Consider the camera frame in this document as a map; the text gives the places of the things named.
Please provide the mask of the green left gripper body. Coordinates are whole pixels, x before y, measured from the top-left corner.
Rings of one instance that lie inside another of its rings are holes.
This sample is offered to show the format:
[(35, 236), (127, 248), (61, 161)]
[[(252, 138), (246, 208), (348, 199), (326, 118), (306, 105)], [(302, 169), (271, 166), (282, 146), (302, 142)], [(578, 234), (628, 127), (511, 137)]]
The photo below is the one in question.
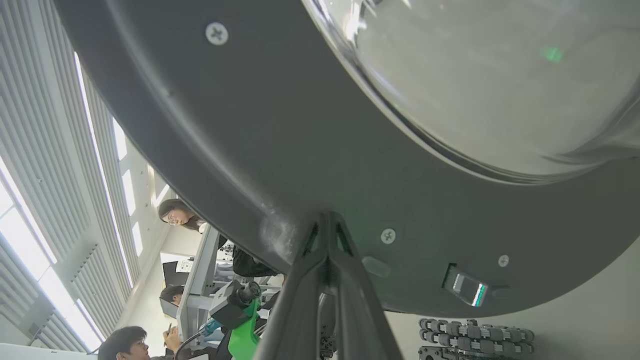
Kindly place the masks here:
[(245, 309), (247, 321), (230, 331), (228, 350), (233, 360), (252, 360), (258, 349), (259, 337), (256, 335), (259, 300), (253, 300)]

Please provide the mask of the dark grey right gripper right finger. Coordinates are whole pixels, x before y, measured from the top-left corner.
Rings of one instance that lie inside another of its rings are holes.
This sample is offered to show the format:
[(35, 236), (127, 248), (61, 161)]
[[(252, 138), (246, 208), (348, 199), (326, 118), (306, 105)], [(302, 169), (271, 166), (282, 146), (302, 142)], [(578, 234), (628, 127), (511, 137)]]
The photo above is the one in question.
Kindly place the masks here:
[(402, 353), (342, 216), (327, 215), (341, 360), (400, 360)]

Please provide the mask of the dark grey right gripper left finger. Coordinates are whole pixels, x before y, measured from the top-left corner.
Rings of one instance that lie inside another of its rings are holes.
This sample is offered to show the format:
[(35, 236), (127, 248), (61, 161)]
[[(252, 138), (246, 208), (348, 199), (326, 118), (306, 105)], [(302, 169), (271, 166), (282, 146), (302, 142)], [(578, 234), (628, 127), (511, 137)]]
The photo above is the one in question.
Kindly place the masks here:
[(317, 360), (320, 297), (327, 283), (329, 225), (317, 215), (292, 264), (254, 360)]

